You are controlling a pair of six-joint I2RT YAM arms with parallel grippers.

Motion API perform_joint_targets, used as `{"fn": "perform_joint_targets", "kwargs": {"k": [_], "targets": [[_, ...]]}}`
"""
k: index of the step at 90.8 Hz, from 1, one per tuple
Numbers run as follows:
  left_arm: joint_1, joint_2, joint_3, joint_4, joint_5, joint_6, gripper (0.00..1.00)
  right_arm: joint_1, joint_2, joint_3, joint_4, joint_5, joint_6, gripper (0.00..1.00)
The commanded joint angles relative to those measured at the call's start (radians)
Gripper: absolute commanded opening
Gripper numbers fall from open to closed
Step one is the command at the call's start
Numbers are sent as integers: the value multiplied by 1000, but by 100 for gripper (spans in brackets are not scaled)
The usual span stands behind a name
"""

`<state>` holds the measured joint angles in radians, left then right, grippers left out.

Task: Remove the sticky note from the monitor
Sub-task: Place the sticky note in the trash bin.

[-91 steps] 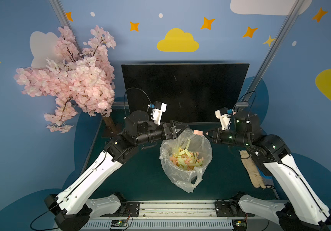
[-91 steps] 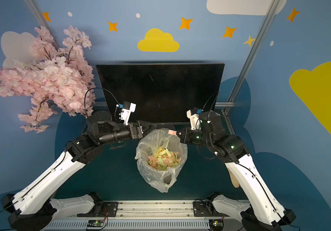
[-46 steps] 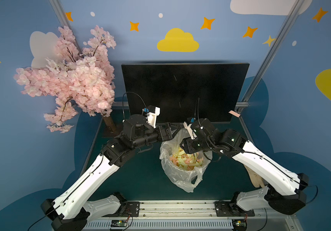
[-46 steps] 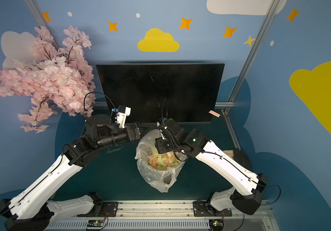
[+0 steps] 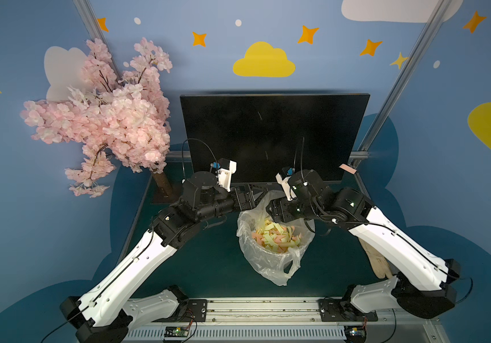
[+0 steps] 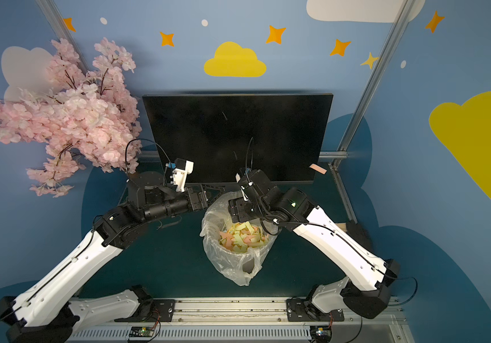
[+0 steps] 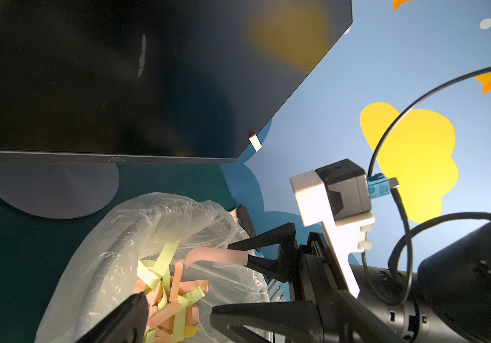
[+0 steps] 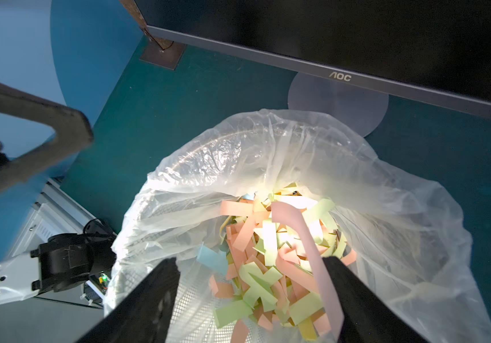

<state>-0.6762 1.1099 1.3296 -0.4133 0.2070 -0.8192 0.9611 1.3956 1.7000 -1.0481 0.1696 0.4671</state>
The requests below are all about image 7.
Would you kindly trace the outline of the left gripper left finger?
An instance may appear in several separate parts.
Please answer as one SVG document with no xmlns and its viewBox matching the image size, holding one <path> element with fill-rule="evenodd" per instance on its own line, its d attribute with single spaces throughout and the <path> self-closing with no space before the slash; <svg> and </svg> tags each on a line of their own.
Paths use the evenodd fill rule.
<svg viewBox="0 0 491 343">
<path fill-rule="evenodd" d="M 77 343 L 142 342 L 150 313 L 148 306 L 144 292 L 132 294 Z"/>
</svg>

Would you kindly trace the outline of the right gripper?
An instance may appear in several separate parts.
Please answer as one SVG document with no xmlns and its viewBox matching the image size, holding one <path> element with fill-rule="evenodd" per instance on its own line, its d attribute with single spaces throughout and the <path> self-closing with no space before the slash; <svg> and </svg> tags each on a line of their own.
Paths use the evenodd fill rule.
<svg viewBox="0 0 491 343">
<path fill-rule="evenodd" d="M 266 277 L 289 282 L 298 309 L 284 310 L 286 342 L 399 342 L 395 332 L 350 294 L 344 277 L 321 234 L 311 233 L 308 244 L 298 246 L 295 224 L 228 245 L 229 250 L 248 251 L 279 245 L 276 260 L 249 255 L 246 267 Z"/>
</svg>

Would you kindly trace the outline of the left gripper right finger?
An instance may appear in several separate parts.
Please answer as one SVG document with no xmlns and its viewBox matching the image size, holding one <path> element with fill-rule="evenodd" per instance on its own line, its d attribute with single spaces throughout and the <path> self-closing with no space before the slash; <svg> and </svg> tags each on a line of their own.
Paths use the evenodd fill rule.
<svg viewBox="0 0 491 343">
<path fill-rule="evenodd" d="M 211 326 L 234 342 L 267 342 L 253 328 L 284 336 L 291 342 L 322 342 L 318 307 L 309 301 L 226 304 L 216 306 Z"/>
</svg>

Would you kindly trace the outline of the pink sticky note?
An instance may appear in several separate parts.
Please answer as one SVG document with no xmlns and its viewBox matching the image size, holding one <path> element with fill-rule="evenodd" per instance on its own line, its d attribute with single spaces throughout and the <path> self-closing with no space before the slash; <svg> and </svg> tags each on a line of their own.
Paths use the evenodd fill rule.
<svg viewBox="0 0 491 343">
<path fill-rule="evenodd" d="M 190 267 L 196 262 L 216 262 L 246 266 L 249 256 L 247 251 L 198 247 L 187 253 L 185 266 Z"/>
<path fill-rule="evenodd" d="M 258 138 L 258 135 L 253 132 L 248 135 L 251 146 L 254 148 L 255 152 L 260 151 L 262 149 L 261 141 Z"/>
</svg>

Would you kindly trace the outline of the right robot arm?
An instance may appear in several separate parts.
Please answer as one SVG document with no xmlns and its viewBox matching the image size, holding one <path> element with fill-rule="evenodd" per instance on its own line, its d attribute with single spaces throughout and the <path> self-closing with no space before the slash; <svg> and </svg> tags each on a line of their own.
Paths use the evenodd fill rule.
<svg viewBox="0 0 491 343">
<path fill-rule="evenodd" d="M 421 263 L 398 306 L 381 301 L 401 290 L 385 269 L 354 266 L 361 291 L 357 298 L 347 295 L 320 233 L 298 245 L 288 223 L 234 243 L 243 251 L 277 244 L 276 260 L 250 257 L 247 265 L 287 282 L 291 300 L 217 306 L 210 323 L 234 342 L 263 342 L 261 331 L 287 342 L 491 342 L 491 214 L 479 218 L 484 226 Z"/>
</svg>

